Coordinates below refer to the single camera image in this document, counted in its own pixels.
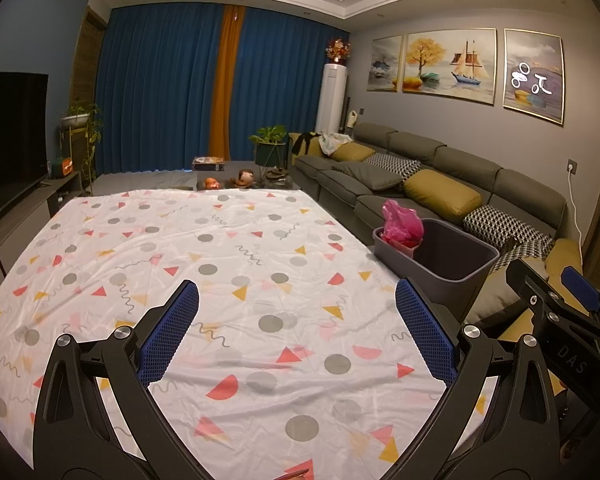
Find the television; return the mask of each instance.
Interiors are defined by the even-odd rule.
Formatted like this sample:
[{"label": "television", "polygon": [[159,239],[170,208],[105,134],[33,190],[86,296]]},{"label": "television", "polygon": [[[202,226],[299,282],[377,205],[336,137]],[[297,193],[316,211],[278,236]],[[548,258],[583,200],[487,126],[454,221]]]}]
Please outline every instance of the television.
[{"label": "television", "polygon": [[47,175],[47,80],[0,72],[0,214]]}]

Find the trash can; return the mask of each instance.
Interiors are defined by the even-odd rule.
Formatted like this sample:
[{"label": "trash can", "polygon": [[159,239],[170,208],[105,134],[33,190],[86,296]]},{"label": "trash can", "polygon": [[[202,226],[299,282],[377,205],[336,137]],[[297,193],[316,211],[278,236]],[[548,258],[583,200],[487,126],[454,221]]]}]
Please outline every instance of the trash can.
[{"label": "trash can", "polygon": [[413,258],[382,240],[382,228],[374,230],[374,254],[399,278],[417,283],[430,301],[445,305],[462,323],[500,253],[442,220],[425,218],[422,224],[424,236]]}]

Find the tv cabinet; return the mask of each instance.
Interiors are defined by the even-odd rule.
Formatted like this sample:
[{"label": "tv cabinet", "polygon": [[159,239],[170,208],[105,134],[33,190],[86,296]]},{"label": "tv cabinet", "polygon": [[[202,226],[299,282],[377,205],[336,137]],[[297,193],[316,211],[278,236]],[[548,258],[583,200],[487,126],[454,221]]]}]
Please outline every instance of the tv cabinet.
[{"label": "tv cabinet", "polygon": [[0,284],[18,257],[47,222],[82,194],[80,173],[45,179],[0,218]]}]

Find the bed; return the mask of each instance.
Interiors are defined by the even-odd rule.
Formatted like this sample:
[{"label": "bed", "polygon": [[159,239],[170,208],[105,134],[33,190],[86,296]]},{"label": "bed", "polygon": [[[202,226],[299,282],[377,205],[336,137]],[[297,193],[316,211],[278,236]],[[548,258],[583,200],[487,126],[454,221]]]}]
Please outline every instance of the bed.
[{"label": "bed", "polygon": [[[305,468],[307,480],[378,479],[445,389],[396,310],[396,277],[304,192],[79,198],[0,288],[0,430],[29,465],[55,339],[133,326],[184,279],[200,310],[149,391],[217,479]],[[99,386],[120,442],[141,456],[108,381]]]}]

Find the blue curtain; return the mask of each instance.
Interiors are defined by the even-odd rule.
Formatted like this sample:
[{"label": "blue curtain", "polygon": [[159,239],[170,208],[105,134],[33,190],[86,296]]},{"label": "blue curtain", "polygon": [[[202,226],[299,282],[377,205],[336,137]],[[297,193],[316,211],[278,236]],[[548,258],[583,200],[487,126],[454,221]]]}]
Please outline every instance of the blue curtain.
[{"label": "blue curtain", "polygon": [[262,126],[315,128],[329,40],[349,33],[272,10],[247,8],[229,117],[232,160],[253,160],[248,136]]},{"label": "blue curtain", "polygon": [[223,6],[151,4],[114,9],[96,102],[96,171],[180,170],[208,150]]}]

